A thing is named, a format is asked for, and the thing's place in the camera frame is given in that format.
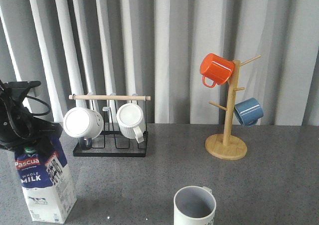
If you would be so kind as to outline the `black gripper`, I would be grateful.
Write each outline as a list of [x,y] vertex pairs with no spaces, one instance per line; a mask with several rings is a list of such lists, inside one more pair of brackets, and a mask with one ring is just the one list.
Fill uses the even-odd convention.
[[51,140],[60,138],[62,126],[42,119],[34,121],[33,115],[23,105],[29,91],[40,85],[40,81],[0,83],[1,149],[22,152],[30,147],[47,157],[53,152]]

